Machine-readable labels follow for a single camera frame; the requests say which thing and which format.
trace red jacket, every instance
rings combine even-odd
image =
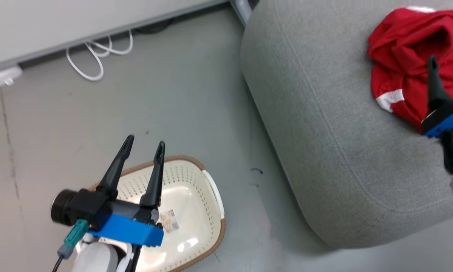
[[[427,61],[435,55],[446,92],[453,98],[453,10],[392,11],[369,37],[375,60],[371,88],[382,108],[413,123],[426,117]]]

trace green cable connector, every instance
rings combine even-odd
[[[76,221],[69,234],[63,240],[63,245],[57,251],[59,257],[63,257],[65,260],[70,258],[74,252],[76,244],[83,238],[88,232],[88,222],[83,219]]]

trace gray fabric couch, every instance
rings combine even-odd
[[[368,36],[413,4],[262,0],[247,23],[242,71],[306,220],[330,246],[377,246],[453,216],[441,146],[370,92]]]

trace camera lens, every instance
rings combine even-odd
[[[63,190],[61,191],[53,200],[52,208],[50,209],[50,216],[52,217],[52,221],[64,224],[66,226],[71,226],[72,223],[70,222],[70,218],[65,213],[65,209],[67,208],[68,203],[74,196],[76,195],[76,191],[72,190]]]

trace couch seam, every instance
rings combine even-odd
[[[384,210],[388,211],[388,212],[392,212],[392,213],[397,213],[397,214],[404,214],[404,215],[412,215],[412,214],[415,214],[415,213],[419,213],[423,210],[428,210],[428,209],[432,209],[434,207],[437,207],[437,206],[440,206],[440,205],[443,205],[444,203],[447,203],[451,200],[451,198],[442,198],[440,200],[437,200],[435,202],[432,202],[432,203],[429,203],[429,204],[425,204],[425,205],[422,205],[420,207],[416,207],[416,208],[412,208],[412,209],[408,209],[408,210],[398,210],[398,209],[394,209],[394,208],[390,208],[388,207],[387,205],[385,205],[384,203],[381,203],[380,201],[376,200],[375,198],[373,198],[373,196],[370,196],[370,194],[368,193],[368,191],[366,190],[366,188],[363,186],[363,184],[360,182],[359,180],[359,177],[357,176],[357,174],[355,173],[355,171],[352,169],[352,167],[347,163],[347,160],[346,160],[346,155],[344,153],[344,150],[342,149],[342,147],[340,146],[339,142],[337,141],[337,138],[335,138],[334,134],[333,134],[333,130],[332,128],[330,127],[330,124],[329,122],[327,121],[326,117],[325,117],[325,114],[323,113],[323,110],[322,108],[320,107],[320,103],[318,102],[318,98],[317,98],[317,95],[315,94],[315,91],[314,91],[314,88],[312,87],[312,84],[311,82],[309,81],[307,75],[306,75],[306,72],[305,72],[305,69],[303,67],[303,65],[300,63],[298,57],[297,57],[297,52],[294,50],[291,42],[290,42],[290,39],[287,37],[286,35],[286,31],[285,31],[285,27],[284,25],[282,24],[282,22],[280,21],[280,16],[278,14],[278,5],[277,5],[277,1],[273,1],[274,2],[274,5],[275,5],[275,17],[278,21],[278,24],[280,25],[281,29],[282,29],[282,34],[283,34],[283,37],[285,38],[285,40],[287,41],[288,45],[289,45],[289,48],[290,50],[292,51],[292,53],[294,54],[294,57],[295,57],[295,61],[297,63],[297,65],[300,67],[300,69],[302,70],[302,78],[303,78],[303,82],[304,82],[304,86],[310,90],[313,98],[314,98],[314,105],[315,107],[317,108],[318,112],[320,113],[320,116],[321,116],[321,121],[325,127],[325,129],[327,129],[328,131],[328,136],[329,138],[332,140],[332,142],[335,144],[335,150],[337,151],[337,154],[339,155],[340,159],[341,159],[341,162],[342,164],[344,165],[344,167],[346,167],[347,169],[347,172],[349,173],[349,175],[351,176],[352,180],[355,182],[355,184],[357,185],[357,187],[359,187],[359,191],[361,191],[361,193],[364,195],[364,197],[373,202],[374,204],[378,205],[379,207],[383,208]]]

